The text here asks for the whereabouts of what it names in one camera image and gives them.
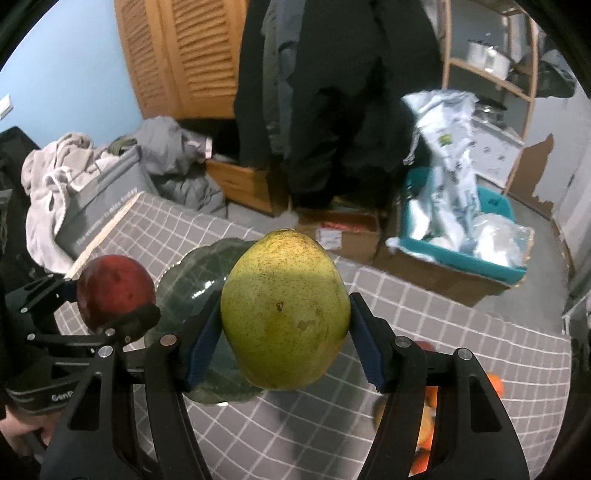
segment table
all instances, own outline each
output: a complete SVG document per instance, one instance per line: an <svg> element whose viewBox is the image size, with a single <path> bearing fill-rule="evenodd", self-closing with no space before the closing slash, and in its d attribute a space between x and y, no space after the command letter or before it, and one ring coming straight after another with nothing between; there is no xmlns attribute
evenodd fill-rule
<svg viewBox="0 0 591 480"><path fill-rule="evenodd" d="M88 259L128 255L154 280L195 247L226 237L262 236L145 193L130 201L112 227ZM548 459L564 416L569 340L479 313L342 257L334 261L347 289L360 292L396 333L427 340L444 353L467 347L486 371L501 376L503 404L534 478ZM64 334L86 332L75 304L66 303L56 319ZM132 348L142 346L141 340ZM378 398L348 338L328 372L303 390L266 392L246 403L186 404L214 479L352 480L374 438L372 408ZM140 445L153 455L142 387L135 389L135 407Z"/></svg>

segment human hand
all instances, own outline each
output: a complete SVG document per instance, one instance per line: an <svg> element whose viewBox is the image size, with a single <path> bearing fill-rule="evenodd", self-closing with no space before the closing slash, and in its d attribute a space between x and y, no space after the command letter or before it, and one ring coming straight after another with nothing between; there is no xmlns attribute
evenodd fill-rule
<svg viewBox="0 0 591 480"><path fill-rule="evenodd" d="M47 415L34 416L19 411L13 407L6 407L6 418L0 420L0 432L17 454L28 456L31 449L22 438L23 435L41 430L41 440L49 445L57 423L60 421L61 411L53 411Z"/></svg>

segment gray storage bin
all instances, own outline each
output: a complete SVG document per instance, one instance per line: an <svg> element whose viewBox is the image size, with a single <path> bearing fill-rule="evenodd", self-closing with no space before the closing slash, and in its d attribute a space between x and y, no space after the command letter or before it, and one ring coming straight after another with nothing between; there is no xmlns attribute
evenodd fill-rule
<svg viewBox="0 0 591 480"><path fill-rule="evenodd" d="M56 243L74 260L131 197L139 192L158 195L140 158L140 148L131 148L71 199Z"/></svg>

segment plastic bag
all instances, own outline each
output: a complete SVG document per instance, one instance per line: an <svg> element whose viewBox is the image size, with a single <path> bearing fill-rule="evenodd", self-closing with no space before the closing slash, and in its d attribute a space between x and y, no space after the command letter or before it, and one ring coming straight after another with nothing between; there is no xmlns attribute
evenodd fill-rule
<svg viewBox="0 0 591 480"><path fill-rule="evenodd" d="M496 213L474 218L474 256L504 267L524 267L534 240L534 230L517 225Z"/></svg>
<svg viewBox="0 0 591 480"><path fill-rule="evenodd" d="M414 235L424 231L426 215L431 235L446 238L455 251L471 253L472 219L480 211L469 154L477 98L469 92L433 90L405 95L403 101L432 153L427 184L417 198L420 207L413 209L420 215L410 219L417 227Z"/></svg>

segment wooden cabinet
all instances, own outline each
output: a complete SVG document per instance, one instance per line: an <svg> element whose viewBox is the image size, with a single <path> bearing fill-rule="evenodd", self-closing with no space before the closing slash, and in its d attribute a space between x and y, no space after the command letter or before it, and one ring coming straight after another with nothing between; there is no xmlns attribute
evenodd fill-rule
<svg viewBox="0 0 591 480"><path fill-rule="evenodd" d="M233 118L246 0L115 0L144 118Z"/></svg>
<svg viewBox="0 0 591 480"><path fill-rule="evenodd" d="M206 167L229 200L273 216L287 210L287 180L277 166L254 170L208 160Z"/></svg>

